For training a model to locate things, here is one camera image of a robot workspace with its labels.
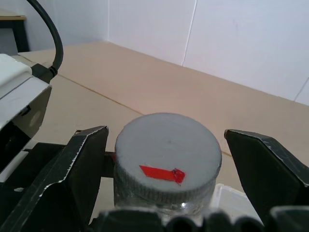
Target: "white device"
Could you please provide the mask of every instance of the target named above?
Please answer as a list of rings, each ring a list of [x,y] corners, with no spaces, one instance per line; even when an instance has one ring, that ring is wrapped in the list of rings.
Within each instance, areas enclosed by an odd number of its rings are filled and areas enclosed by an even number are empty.
[[[0,168],[0,182],[26,156],[19,152],[42,125],[51,88],[32,76],[31,67],[0,54],[0,163],[5,166]]]

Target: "red arrow sticker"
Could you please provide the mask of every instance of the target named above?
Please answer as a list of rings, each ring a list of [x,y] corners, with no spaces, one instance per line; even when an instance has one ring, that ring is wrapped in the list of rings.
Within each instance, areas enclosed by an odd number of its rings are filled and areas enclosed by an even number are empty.
[[[147,166],[140,165],[140,168],[144,172],[147,177],[160,179],[160,180],[168,180],[175,181],[177,184],[181,184],[183,179],[185,178],[185,173],[177,168],[172,171],[160,169],[160,168],[152,168]]]

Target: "white wall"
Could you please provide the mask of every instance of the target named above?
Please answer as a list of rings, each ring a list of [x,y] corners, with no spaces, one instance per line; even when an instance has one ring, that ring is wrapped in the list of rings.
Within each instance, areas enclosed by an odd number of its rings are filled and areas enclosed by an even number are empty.
[[[107,40],[108,0],[38,0],[56,25],[64,45]],[[26,15],[32,51],[54,47],[50,32],[26,0],[0,0],[0,7]]]
[[[295,100],[308,41],[307,0],[198,0],[184,66]]]
[[[182,64],[196,0],[110,0],[109,41]]]

